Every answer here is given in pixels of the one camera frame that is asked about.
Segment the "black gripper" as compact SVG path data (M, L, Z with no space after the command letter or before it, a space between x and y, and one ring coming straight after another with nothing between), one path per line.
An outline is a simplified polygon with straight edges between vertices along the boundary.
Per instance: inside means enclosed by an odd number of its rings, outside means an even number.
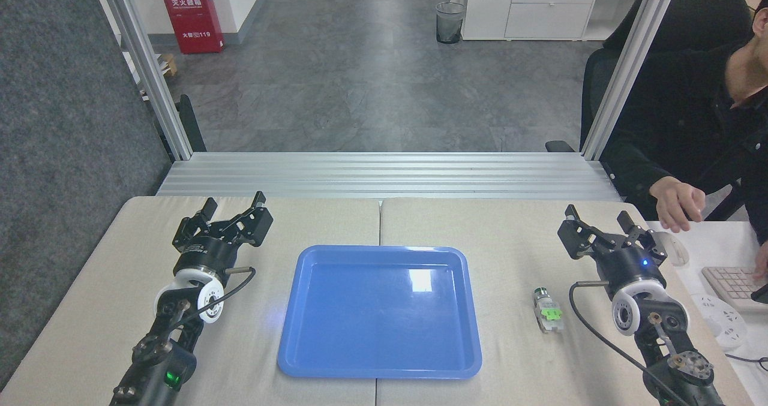
M173 237L173 245L180 245L177 250L181 253L175 275L182 269L201 267L216 275L224 275L226 269L234 267L239 245L261 246L272 225L272 215L264 203L266 196L257 192L249 209L229 220L209 225L218 204L211 197L206 199L200 211L182 219ZM208 231L210 236L195 236Z
M642 279L667 283L656 263L663 263L668 254L661 243L656 243L653 231L636 225L627 211L621 211L617 222L625 232L621 248L603 253L602 231L582 222L573 204L565 209L565 220L557 234L571 259L585 255L599 255L599 277L608 281L606 293L616 293L621 288Z

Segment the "person's right hand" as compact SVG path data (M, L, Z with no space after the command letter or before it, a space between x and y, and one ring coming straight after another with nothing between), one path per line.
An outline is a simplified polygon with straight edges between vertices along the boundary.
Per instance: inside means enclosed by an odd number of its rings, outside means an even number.
M656 214L667 230L689 231L689 223L703 221L706 194L699 188L666 176L651 185L649 194L656 199Z

